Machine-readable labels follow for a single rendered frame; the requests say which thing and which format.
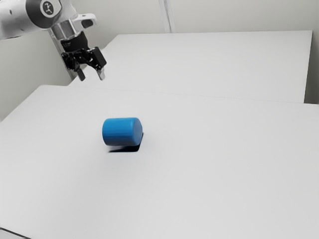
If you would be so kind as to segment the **blue mug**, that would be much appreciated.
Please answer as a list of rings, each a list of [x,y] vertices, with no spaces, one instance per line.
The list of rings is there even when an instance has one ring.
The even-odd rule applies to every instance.
[[[138,118],[106,119],[102,138],[107,146],[137,146],[141,143],[143,127]]]

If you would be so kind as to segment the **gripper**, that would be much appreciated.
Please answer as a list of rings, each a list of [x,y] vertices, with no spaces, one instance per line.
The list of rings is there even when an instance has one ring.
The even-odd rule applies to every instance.
[[[72,39],[61,40],[60,43],[63,48],[61,56],[66,68],[75,72],[80,81],[84,81],[86,78],[81,69],[83,64],[95,69],[100,80],[105,79],[104,67],[107,61],[99,47],[89,48],[88,39],[84,32]]]

